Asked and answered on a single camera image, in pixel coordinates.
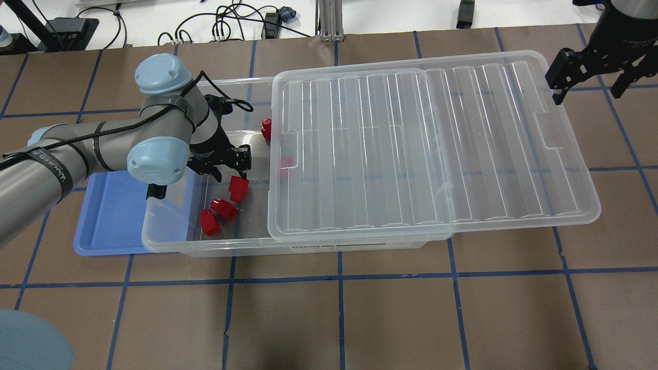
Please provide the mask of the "black gripper near lid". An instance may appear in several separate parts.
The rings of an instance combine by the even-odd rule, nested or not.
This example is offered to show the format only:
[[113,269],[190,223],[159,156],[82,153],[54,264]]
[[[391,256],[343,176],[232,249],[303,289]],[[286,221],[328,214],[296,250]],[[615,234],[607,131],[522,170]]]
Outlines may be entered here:
[[618,73],[611,95],[619,99],[642,78],[656,76],[655,9],[606,9],[581,52],[559,50],[545,79],[553,102],[561,105],[569,90],[596,75]]

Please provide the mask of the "silver robot arm near lid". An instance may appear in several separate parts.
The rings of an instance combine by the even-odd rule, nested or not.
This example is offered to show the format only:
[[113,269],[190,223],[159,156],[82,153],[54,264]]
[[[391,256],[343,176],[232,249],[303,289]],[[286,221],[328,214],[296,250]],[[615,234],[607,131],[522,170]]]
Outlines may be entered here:
[[585,48],[561,49],[546,72],[556,105],[576,84],[591,77],[618,73],[611,87],[618,99],[631,84],[656,76],[657,2],[603,1],[602,5]]

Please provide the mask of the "black gripper near tray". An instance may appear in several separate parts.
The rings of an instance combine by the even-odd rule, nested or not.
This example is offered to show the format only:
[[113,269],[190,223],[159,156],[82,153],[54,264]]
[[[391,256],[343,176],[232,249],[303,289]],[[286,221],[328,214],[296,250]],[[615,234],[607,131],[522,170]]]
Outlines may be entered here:
[[251,146],[235,147],[220,126],[207,140],[191,144],[190,150],[191,157],[187,161],[187,167],[198,175],[214,178],[217,183],[223,182],[223,176],[218,169],[220,165],[237,171],[243,180],[247,180],[252,169]]

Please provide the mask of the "silver robot arm near tray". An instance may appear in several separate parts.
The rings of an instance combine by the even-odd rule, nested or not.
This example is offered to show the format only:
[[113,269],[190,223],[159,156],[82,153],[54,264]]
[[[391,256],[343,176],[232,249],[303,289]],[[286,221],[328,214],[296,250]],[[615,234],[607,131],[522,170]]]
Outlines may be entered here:
[[221,165],[247,177],[251,150],[230,142],[222,119],[234,108],[252,112],[251,103],[218,86],[215,96],[203,94],[197,85],[207,73],[193,75],[170,53],[146,58],[134,78],[145,95],[138,119],[36,129],[25,147],[3,154],[2,246],[94,173],[128,171],[150,187],[149,197],[158,198],[187,169],[217,182],[223,180]]

